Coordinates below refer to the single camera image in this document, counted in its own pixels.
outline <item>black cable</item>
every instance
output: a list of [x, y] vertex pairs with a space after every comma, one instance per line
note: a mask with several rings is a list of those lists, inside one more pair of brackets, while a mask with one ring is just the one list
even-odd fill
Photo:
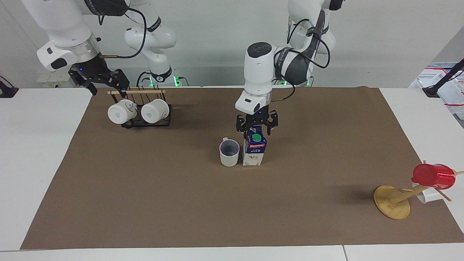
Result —
[[[160, 86], [158, 85], [158, 83], [156, 83], [156, 87], [155, 87], [155, 85], [153, 85], [153, 88], [154, 88], [155, 90], [160, 90]], [[162, 96], [161, 94], [160, 94], [160, 96], [158, 96], [158, 94], [156, 94], [156, 97], [157, 97], [158, 99], [161, 98], [162, 100], [166, 101], [166, 99], [163, 98], [163, 96]]]
[[140, 12], [139, 10], [136, 10], [136, 9], [133, 9], [133, 8], [128, 8], [127, 10], [130, 10], [130, 11], [133, 11], [133, 12], [136, 12], [138, 14], [140, 14], [143, 18], [143, 40], [142, 40], [142, 44], [140, 45], [140, 49], [130, 55], [130, 56], [119, 56], [119, 55], [114, 55], [116, 58], [119, 58], [119, 59], [130, 59], [130, 58], [134, 58], [135, 56], [137, 56], [143, 49], [143, 46], [145, 45], [145, 38], [147, 36], [147, 19], [145, 18], [145, 15], [143, 15], [142, 12]]
[[[145, 87], [143, 87], [143, 81], [144, 81], [144, 80], [150, 80], [150, 78], [149, 78], [149, 77], [145, 77], [145, 78], [142, 79], [142, 82], [140, 82], [140, 85], [141, 85], [141, 87], [142, 87], [142, 90], [145, 90]], [[145, 96], [147, 96], [148, 102], [151, 102], [150, 97], [148, 97], [148, 94], [145, 93]]]
[[[160, 86], [158, 85], [158, 83], [156, 83], [155, 90], [160, 91]], [[166, 101], [166, 96], [164, 95], [163, 92], [161, 92], [160, 96], [161, 96], [161, 99], [162, 99], [163, 101]]]
[[140, 93], [139, 95], [140, 95], [140, 99], [142, 99], [142, 104], [145, 105], [145, 101], [143, 100], [142, 94]]
[[9, 85], [11, 85], [12, 88], [15, 88], [14, 85], [11, 84], [9, 80], [5, 79], [5, 77], [0, 75], [0, 78], [4, 79]]
[[461, 74], [463, 74], [464, 71], [461, 71], [458, 75], [454, 76], [453, 78], [449, 79], [448, 81], [452, 81], [454, 79], [456, 79], [457, 77], [461, 76]]
[[302, 52], [299, 52], [293, 48], [289, 49], [289, 52], [295, 52], [295, 53], [298, 53], [298, 54], [301, 54], [305, 59], [307, 59], [309, 62], [313, 63], [314, 65], [316, 65], [317, 67], [321, 68], [321, 69], [325, 69], [329, 66], [330, 64], [330, 50], [329, 50], [329, 47], [327, 46], [327, 44], [322, 40], [320, 39], [317, 34], [314, 34], [314, 36], [324, 45], [324, 47], [327, 49], [327, 63], [326, 65], [320, 65], [318, 64], [317, 62], [315, 62], [313, 59], [309, 58], [306, 54], [302, 53]]
[[185, 77], [179, 77], [179, 79], [184, 79], [184, 80], [187, 82], [187, 86], [190, 86], [190, 84], [188, 84], [187, 78], [185, 78]]
[[[447, 80], [445, 83], [447, 83], [447, 82], [449, 82], [449, 81], [452, 81], [452, 80], [455, 80], [457, 77], [461, 76], [461, 74], [463, 74], [463, 72], [464, 72], [464, 71], [461, 71], [458, 75], [456, 75], [456, 76], [450, 78], [450, 79]], [[435, 86], [435, 85], [436, 85], [436, 84], [431, 85], [431, 86], [428, 86], [428, 87], [424, 87], [424, 89], [425, 89], [425, 88], [432, 88], [432, 87]]]
[[438, 90], [448, 81], [453, 79], [453, 77], [458, 73], [458, 71], [464, 68], [464, 59], [456, 63], [451, 70], [445, 74], [433, 87], [423, 88], [422, 90], [429, 97], [434, 97], [437, 95]]
[[289, 84], [291, 84], [291, 86], [293, 87], [293, 90], [292, 90], [291, 94], [290, 94], [289, 96], [287, 96], [287, 97], [284, 97], [284, 98], [271, 100], [271, 102], [280, 102], [280, 101], [284, 101], [284, 100], [286, 100], [286, 99], [288, 99], [288, 98], [290, 98], [290, 97], [293, 96], [293, 94], [295, 93], [296, 87], [295, 87], [295, 85], [294, 85], [293, 83], [291, 83], [291, 82], [289, 82], [289, 81], [287, 81], [287, 82], [288, 82]]
[[313, 79], [313, 81], [311, 82], [311, 85], [309, 85], [309, 87], [312, 87], [312, 86], [313, 86], [313, 83], [314, 83], [314, 76], [312, 76], [312, 75], [309, 77], [308, 81], [309, 81], [311, 78]]
[[303, 22], [309, 22], [309, 19], [303, 19], [303, 20], [300, 20], [299, 22], [297, 22], [296, 25], [295, 25], [295, 27], [294, 27], [293, 30], [291, 31], [291, 34], [290, 34], [290, 30], [289, 30], [289, 32], [288, 32], [288, 34], [287, 34], [287, 44], [290, 43], [290, 40], [291, 40], [291, 38], [292, 38], [292, 36], [293, 36], [293, 33], [295, 32], [296, 28], [297, 28], [301, 23], [303, 23]]
[[147, 71], [142, 72], [142, 73], [139, 75], [139, 78], [137, 78], [137, 85], [136, 85], [137, 87], [138, 87], [139, 84], [140, 84], [140, 79], [141, 79], [142, 76], [145, 75], [145, 74], [148, 74], [148, 72], [147, 72]]
[[103, 19], [105, 19], [105, 16], [102, 16], [101, 19], [100, 16], [98, 16], [98, 23], [100, 24], [100, 26], [103, 25]]

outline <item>white table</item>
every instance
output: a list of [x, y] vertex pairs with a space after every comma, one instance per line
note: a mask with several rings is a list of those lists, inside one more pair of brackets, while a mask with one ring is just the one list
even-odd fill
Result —
[[[421, 159], [464, 170], [464, 130], [439, 99], [381, 89]], [[0, 99], [0, 260], [464, 260], [464, 244], [17, 251], [91, 98], [85, 89], [22, 89]], [[447, 190], [464, 230], [464, 177]]]

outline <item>brown paper mat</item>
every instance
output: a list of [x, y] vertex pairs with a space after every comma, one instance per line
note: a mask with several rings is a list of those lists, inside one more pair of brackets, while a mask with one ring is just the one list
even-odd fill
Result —
[[21, 249], [464, 242], [443, 201], [411, 198], [402, 221], [377, 210], [373, 190], [410, 187], [420, 163], [378, 89], [298, 89], [271, 106], [263, 165], [226, 168], [241, 91], [168, 89], [171, 127], [126, 130], [100, 90]]

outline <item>round wooden base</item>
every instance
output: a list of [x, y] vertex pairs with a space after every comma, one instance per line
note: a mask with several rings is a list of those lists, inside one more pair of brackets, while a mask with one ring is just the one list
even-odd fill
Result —
[[399, 203], [390, 203], [390, 199], [401, 194], [401, 191], [392, 186], [380, 186], [374, 192], [374, 201], [377, 208], [387, 217], [400, 220], [409, 216], [409, 202], [407, 199]]

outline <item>green bottle cap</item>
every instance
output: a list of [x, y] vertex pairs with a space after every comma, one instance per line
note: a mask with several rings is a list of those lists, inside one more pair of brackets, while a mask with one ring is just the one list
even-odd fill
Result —
[[255, 133], [251, 136], [251, 138], [253, 139], [253, 141], [256, 141], [256, 142], [261, 141], [261, 134]]

